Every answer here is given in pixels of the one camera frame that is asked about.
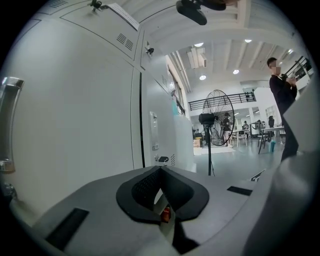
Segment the metal cabinet door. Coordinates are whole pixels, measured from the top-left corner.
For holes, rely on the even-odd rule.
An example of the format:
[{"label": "metal cabinet door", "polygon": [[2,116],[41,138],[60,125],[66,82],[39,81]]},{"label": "metal cabinet door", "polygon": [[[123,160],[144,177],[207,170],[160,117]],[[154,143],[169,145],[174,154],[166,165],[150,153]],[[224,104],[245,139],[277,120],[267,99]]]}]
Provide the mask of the metal cabinet door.
[{"label": "metal cabinet door", "polygon": [[135,58],[139,32],[111,9],[94,13],[90,6],[76,9],[61,19],[77,24],[123,51],[132,60]]},{"label": "metal cabinet door", "polygon": [[[176,138],[171,97],[148,73],[142,73],[141,81],[142,132],[145,166],[163,165],[155,161],[155,155],[168,157],[168,166],[175,166]],[[158,148],[152,147],[150,112],[157,118]]]},{"label": "metal cabinet door", "polygon": [[41,215],[81,186],[133,166],[133,67],[90,34],[40,21],[14,46],[2,77],[24,80],[4,179]]},{"label": "metal cabinet door", "polygon": [[[150,48],[154,49],[152,55],[147,53]],[[163,55],[160,48],[146,32],[143,37],[141,67],[148,71],[162,88],[169,93],[166,56]]]}]

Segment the red component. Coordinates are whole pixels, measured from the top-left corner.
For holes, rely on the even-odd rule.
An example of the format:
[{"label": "red component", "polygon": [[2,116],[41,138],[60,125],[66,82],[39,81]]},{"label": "red component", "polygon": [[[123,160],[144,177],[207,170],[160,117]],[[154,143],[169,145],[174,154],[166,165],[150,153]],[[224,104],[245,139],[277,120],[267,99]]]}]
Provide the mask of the red component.
[{"label": "red component", "polygon": [[170,207],[167,206],[161,213],[161,221],[168,223],[170,218],[171,218],[171,210],[170,210]]}]

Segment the door handle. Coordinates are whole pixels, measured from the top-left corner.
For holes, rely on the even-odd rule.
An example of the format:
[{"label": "door handle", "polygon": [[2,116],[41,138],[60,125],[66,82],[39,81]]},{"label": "door handle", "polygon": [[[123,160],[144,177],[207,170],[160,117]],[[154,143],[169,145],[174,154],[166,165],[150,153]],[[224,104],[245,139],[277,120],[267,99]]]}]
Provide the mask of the door handle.
[{"label": "door handle", "polygon": [[15,171],[12,153],[12,127],[19,94],[24,81],[5,77],[0,85],[0,173]]}]

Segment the standing fan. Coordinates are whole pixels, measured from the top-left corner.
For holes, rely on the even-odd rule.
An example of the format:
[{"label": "standing fan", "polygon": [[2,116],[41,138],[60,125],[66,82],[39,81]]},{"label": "standing fan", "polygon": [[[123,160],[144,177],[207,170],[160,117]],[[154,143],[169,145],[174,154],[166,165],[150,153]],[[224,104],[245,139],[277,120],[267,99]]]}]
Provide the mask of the standing fan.
[{"label": "standing fan", "polygon": [[211,176],[211,143],[215,146],[224,145],[232,136],[235,127],[234,108],[223,91],[214,90],[209,93],[204,101],[202,114],[199,115],[199,122],[204,127],[209,156],[208,173]]}]

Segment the white door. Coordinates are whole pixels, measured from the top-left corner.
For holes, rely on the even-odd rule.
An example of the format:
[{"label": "white door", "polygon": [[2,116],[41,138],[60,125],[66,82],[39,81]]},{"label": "white door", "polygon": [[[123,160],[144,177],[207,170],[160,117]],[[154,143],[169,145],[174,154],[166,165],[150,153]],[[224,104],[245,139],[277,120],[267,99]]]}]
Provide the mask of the white door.
[{"label": "white door", "polygon": [[24,80],[13,119],[16,171],[2,177],[34,218],[81,186],[134,168],[133,67],[81,29],[40,21],[1,71]]}]

